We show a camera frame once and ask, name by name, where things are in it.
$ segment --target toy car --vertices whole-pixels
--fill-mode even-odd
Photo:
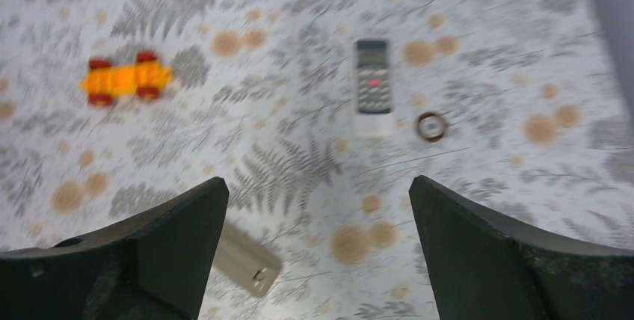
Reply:
[[[88,74],[79,85],[88,95],[88,104],[108,107],[120,96],[135,94],[153,101],[172,81],[172,69],[164,67],[153,52],[137,54],[136,64],[113,67],[107,58],[91,58]]]

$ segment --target o-ring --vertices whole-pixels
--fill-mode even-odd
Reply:
[[[439,134],[437,135],[425,134],[425,132],[422,129],[422,122],[428,118],[436,118],[438,122],[440,122],[443,128],[440,130]],[[434,112],[425,112],[421,114],[416,120],[416,133],[418,134],[420,138],[426,140],[429,143],[438,142],[445,135],[445,132],[447,132],[448,128],[449,128],[449,124],[447,123],[445,118],[443,118],[443,116],[436,114]]]

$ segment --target brown ring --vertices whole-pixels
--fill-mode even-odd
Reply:
[[[442,124],[443,124],[443,131],[439,134],[439,135],[435,135],[434,137],[428,137],[426,136],[421,129],[421,123],[423,120],[426,120],[428,118],[432,118],[432,117],[436,117]],[[447,132],[447,129],[449,128],[449,124],[447,124],[447,121],[445,121],[445,118],[439,114],[436,114],[434,112],[425,112],[421,115],[418,116],[418,119],[416,120],[416,133],[417,135],[426,140],[429,143],[434,143],[434,142],[438,142],[444,135],[445,132]]]

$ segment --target white patterned surface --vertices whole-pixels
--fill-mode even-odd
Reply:
[[[227,217],[286,269],[264,300],[214,270],[201,319],[437,319],[407,199],[425,174],[544,229],[634,248],[634,151],[589,0],[0,10],[0,247],[51,246],[222,176]],[[379,141],[350,130],[363,36],[392,42],[399,131]],[[90,56],[132,62],[145,47],[175,69],[163,98],[86,105]],[[424,111],[452,124],[438,144],[413,132]],[[333,253],[346,224],[354,251]]]

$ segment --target remote control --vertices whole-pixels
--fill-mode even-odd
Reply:
[[[388,42],[366,38],[358,40],[355,46],[355,129],[359,135],[389,135],[396,130],[396,119],[392,104]]]

